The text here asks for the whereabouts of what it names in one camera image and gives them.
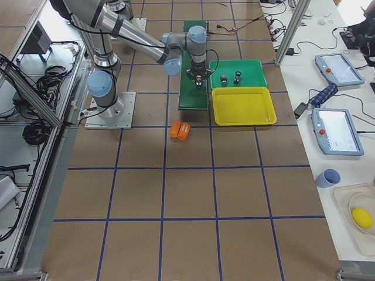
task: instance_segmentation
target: black device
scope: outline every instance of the black device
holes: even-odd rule
[[[51,39],[38,21],[20,54],[46,54],[50,45]]]
[[[294,116],[295,116],[295,119],[298,119],[304,112],[305,110],[307,109],[307,104],[302,102],[300,103],[297,108],[294,110]]]
[[[340,36],[348,50],[358,49],[356,38],[354,37],[354,34],[352,32],[341,31]]]
[[[371,86],[371,89],[373,89],[373,92],[375,93],[375,83],[374,82],[370,82],[370,86]]]

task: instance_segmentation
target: orange object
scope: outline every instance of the orange object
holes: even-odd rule
[[[188,137],[189,131],[190,125],[188,123],[182,123],[177,138],[184,141]]]
[[[177,138],[178,132],[180,131],[180,127],[181,127],[181,122],[178,120],[174,120],[171,126],[171,131],[169,131],[169,136],[172,138]]]

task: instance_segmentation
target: white object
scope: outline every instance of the white object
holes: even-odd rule
[[[71,51],[71,53],[75,56],[77,54],[77,50],[76,50],[74,44],[73,43],[68,43],[67,46],[68,46],[69,50]]]
[[[344,216],[350,234],[358,247],[358,250],[365,256],[375,256],[375,237],[359,230],[353,221],[350,213],[349,202],[353,196],[359,193],[366,193],[375,196],[375,188],[370,184],[357,184],[354,186],[338,187],[333,191],[333,196],[341,214]]]
[[[0,180],[0,210],[3,209],[18,193],[18,187],[13,183],[9,176]]]
[[[318,23],[319,23],[320,25],[326,25],[326,24],[327,24],[327,21],[326,21],[325,19],[319,19],[319,20],[318,20]]]

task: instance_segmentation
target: cardboard floor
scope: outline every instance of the cardboard floor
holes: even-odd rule
[[[30,8],[3,1],[14,15]],[[184,20],[225,33],[216,25],[262,15],[257,1],[131,2],[156,38],[181,32]],[[24,25],[0,11],[3,54]],[[79,128],[41,267],[50,280],[336,280],[339,261],[265,19],[211,35],[207,47],[220,60],[262,62],[277,123],[220,127],[211,100],[208,111],[178,111],[179,77],[114,42],[117,88],[137,92],[133,128]],[[176,119],[192,126],[186,141],[169,137]]]

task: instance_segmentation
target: small black object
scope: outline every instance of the small black object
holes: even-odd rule
[[[234,76],[233,84],[238,85],[238,83],[240,82],[240,79],[241,79],[241,73],[239,71],[236,71],[236,76]]]
[[[288,56],[293,56],[293,55],[294,55],[294,48],[289,48],[289,49],[287,50],[287,55],[288,55]]]
[[[8,166],[8,167],[0,167],[0,172],[9,172],[9,171],[15,171],[15,170],[22,170],[25,169],[27,172],[30,169],[30,164],[24,164],[24,165],[17,165],[17,166]]]
[[[307,109],[307,104],[302,102],[300,103],[297,108],[294,110],[294,116],[295,116],[295,119],[298,119],[304,112],[305,110]]]
[[[344,44],[348,50],[358,49],[358,42],[352,32],[341,31],[340,36],[341,36],[341,39],[344,41]]]

